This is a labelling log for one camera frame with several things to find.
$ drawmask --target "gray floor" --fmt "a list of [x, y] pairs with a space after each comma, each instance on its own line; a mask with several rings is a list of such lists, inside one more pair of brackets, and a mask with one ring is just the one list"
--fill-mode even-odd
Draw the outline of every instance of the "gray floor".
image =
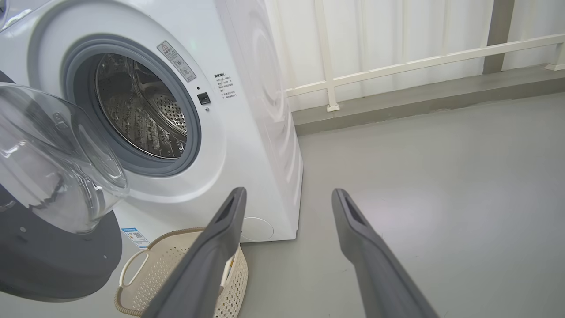
[[565, 315], [565, 94], [300, 138], [298, 237], [242, 246], [240, 317], [363, 317], [341, 187], [440, 317]]

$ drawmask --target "white washing machine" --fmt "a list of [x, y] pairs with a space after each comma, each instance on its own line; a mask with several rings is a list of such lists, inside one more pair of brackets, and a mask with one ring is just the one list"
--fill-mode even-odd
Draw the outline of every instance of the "white washing machine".
[[89, 114], [130, 183], [120, 227], [206, 226], [243, 186], [242, 242], [295, 238], [303, 163], [261, 0], [2, 6], [0, 71]]

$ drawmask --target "open washing machine door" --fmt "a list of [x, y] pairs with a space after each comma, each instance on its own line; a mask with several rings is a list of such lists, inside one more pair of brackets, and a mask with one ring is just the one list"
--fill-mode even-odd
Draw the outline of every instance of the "open washing machine door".
[[121, 257], [112, 208], [129, 187], [77, 106], [0, 83], [0, 290], [69, 301], [100, 289]]

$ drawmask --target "laundry basket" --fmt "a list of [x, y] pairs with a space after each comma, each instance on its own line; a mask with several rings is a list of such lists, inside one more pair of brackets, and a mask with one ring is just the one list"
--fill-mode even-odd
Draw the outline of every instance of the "laundry basket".
[[[121, 271], [120, 286], [114, 300], [116, 308], [122, 313], [141, 317], [145, 308], [204, 229], [205, 227], [198, 227], [164, 234], [149, 244], [146, 250], [133, 255]], [[128, 267], [141, 255], [145, 255], [143, 264], [131, 282], [124, 282]], [[236, 254], [225, 265], [213, 317], [237, 317], [247, 287], [247, 274], [247, 262], [241, 247], [238, 247]]]

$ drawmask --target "basket handle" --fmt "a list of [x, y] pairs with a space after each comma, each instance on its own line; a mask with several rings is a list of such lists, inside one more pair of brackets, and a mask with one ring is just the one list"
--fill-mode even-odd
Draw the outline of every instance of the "basket handle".
[[[140, 250], [139, 252], [135, 253], [124, 265], [124, 268], [121, 270], [121, 274], [120, 274], [120, 287], [127, 287], [129, 285], [131, 285], [131, 283], [133, 282], [133, 280], [136, 279], [137, 275], [140, 273], [141, 269], [143, 268], [143, 266], [145, 265], [145, 263], [147, 262], [147, 259], [149, 258], [149, 254], [146, 253], [147, 249], [144, 250]], [[129, 266], [132, 264], [133, 260], [136, 259], [138, 256], [140, 256], [141, 254], [145, 253], [146, 257], [145, 260], [143, 262], [143, 264], [141, 264], [141, 266], [139, 267], [139, 269], [137, 270], [136, 274], [133, 276], [133, 278], [129, 281], [129, 283], [125, 284], [124, 283], [124, 278], [125, 278], [125, 273], [128, 271]]]

